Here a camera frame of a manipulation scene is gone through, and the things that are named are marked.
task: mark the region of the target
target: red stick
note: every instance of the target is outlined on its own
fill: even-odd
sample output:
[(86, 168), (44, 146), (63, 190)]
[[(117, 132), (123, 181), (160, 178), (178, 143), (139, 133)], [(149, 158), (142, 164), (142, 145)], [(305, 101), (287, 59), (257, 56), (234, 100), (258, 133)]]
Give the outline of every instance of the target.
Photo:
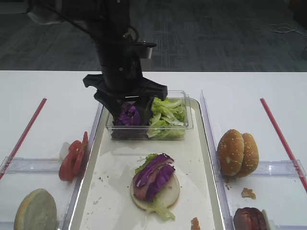
[(23, 143), (25, 137), (27, 136), (30, 128), (32, 127), (33, 123), (35, 122), (37, 116), (39, 115), (40, 111), (42, 110), (42, 108), (44, 107), (45, 103), (46, 103), (46, 98), (43, 98), (41, 103), (39, 104), (38, 108), (36, 109), (35, 113), (33, 114), (31, 120), (29, 121), (27, 127), (25, 128), (24, 132), (22, 133), (22, 135), (20, 136), (18, 142), (16, 143), (15, 147), (13, 148), (8, 160), (6, 161), (6, 164), (3, 168), (3, 171), (0, 172), (0, 180), (1, 178), (4, 176), (5, 171), (7, 170), (7, 168), (9, 167), (11, 161), (13, 160), (14, 156), (16, 155), (18, 149), (20, 148), (21, 144)]
[[(261, 101), (261, 103), (262, 103), (262, 105), (263, 105), (265, 111), (267, 112), (267, 115), (269, 116), (269, 119), (271, 120), (271, 123), (272, 123), (272, 125), (274, 126), (274, 128), (275, 128), (275, 130), (276, 130), (276, 133), (277, 133), (277, 135), (278, 135), (280, 141), (281, 141), (282, 144), (283, 144), (284, 149), (285, 149), (286, 152), (288, 153), (288, 156), (289, 156), (290, 160), (296, 161), (294, 154), (292, 153), (292, 151), (291, 151), (291, 149), (290, 149), (290, 147), (289, 147), (289, 145), (288, 145), (286, 139), (284, 138), (282, 131), (279, 129), (278, 124), (277, 124), (275, 118), (273, 117), (273, 114), (271, 113), (271, 111), (270, 111), (270, 109), (269, 109), (267, 103), (265, 102), (264, 98), (260, 98), (260, 101)], [(296, 162), (294, 162), (294, 167), (295, 167), (295, 169), (297, 170), (297, 172), (298, 172), (300, 175), (302, 175), (302, 169), (299, 167), (299, 165), (298, 165)], [(301, 180), (301, 182), (302, 182), (302, 184), (303, 184), (303, 186), (304, 186), (304, 188), (305, 188), (305, 190), (306, 190), (306, 192), (307, 192), (307, 181), (306, 181), (306, 177), (300, 176), (299, 178), (300, 178), (300, 180)]]

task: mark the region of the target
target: table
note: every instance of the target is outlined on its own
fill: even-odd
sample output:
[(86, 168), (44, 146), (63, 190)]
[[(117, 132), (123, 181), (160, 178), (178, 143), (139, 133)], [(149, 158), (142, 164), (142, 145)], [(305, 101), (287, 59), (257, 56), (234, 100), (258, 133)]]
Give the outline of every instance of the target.
[[(0, 71), (1, 159), (10, 154), (43, 97), (46, 105), (16, 156), (56, 157), (64, 141), (81, 139), (85, 130), (90, 131), (97, 102), (95, 89), (82, 83), (88, 73), (95, 72)], [(287, 160), (259, 101), (264, 97), (294, 155), (307, 169), (307, 73), (145, 72), (144, 76), (169, 90), (184, 90), (198, 101), (203, 91), (216, 142), (226, 130), (236, 128), (261, 143), (261, 160)]]

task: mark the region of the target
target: gray carpet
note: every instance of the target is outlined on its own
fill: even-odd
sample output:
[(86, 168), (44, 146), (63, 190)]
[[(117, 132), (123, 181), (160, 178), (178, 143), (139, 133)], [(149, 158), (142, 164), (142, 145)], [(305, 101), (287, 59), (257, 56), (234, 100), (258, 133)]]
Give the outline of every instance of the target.
[[(141, 39), (156, 42), (144, 71), (307, 71), (306, 40), (268, 24), (293, 19), (283, 0), (132, 0)], [(0, 15), (1, 70), (99, 70), (91, 39), (71, 25)]]

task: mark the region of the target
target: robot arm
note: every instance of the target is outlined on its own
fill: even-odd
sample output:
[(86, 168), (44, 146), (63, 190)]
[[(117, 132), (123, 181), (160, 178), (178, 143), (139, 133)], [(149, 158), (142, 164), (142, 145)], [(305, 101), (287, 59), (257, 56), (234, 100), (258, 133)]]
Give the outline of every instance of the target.
[(87, 75), (85, 86), (97, 88), (94, 98), (114, 117), (123, 101), (138, 101), (141, 117), (148, 120), (153, 98), (164, 100), (167, 87), (142, 75), (140, 58), (150, 58), (155, 44), (137, 42), (129, 9), (130, 0), (0, 0), (0, 14), (27, 13), (40, 24), (69, 22), (89, 34), (102, 74)]

